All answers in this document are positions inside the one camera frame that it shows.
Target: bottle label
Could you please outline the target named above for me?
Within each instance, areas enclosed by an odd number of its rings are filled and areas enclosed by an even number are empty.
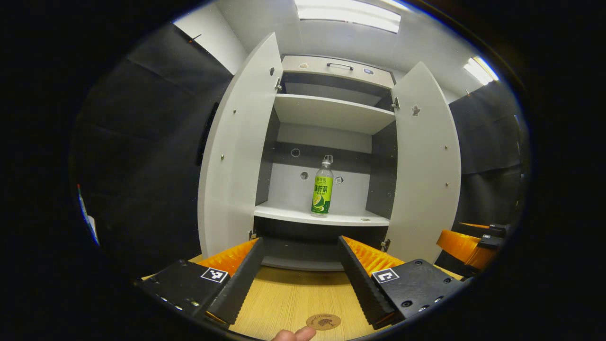
[[[311,200],[311,211],[313,213],[327,214],[330,207],[330,195],[333,192],[333,179],[327,177],[316,177],[313,186],[313,199]]]

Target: black curtain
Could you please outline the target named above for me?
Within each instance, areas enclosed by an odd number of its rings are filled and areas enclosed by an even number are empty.
[[[461,150],[461,194],[452,231],[459,222],[511,223],[521,207],[524,148],[521,113],[513,92],[493,81],[450,103]],[[436,264],[459,274],[463,263],[442,251]]]
[[[136,276],[200,253],[201,135],[232,75],[173,24],[90,91],[72,169],[101,248]]]

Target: wooden table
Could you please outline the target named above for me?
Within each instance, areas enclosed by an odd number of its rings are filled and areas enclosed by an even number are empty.
[[[200,256],[191,259],[199,262]],[[461,276],[440,268],[460,280]],[[262,266],[230,330],[271,340],[278,331],[296,331],[316,314],[334,314],[342,322],[318,331],[313,341],[350,340],[374,333],[345,272],[312,272]]]

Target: drawer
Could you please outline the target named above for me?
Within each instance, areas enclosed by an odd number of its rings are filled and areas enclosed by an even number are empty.
[[[391,89],[394,86],[393,78],[389,71],[340,59],[285,55],[282,60],[282,67],[284,68],[284,72],[337,76],[374,84],[386,89]]]

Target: round sticker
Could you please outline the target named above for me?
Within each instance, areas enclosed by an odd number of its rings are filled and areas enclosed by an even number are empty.
[[[315,330],[329,330],[341,324],[341,318],[333,314],[318,314],[307,319],[307,325]]]

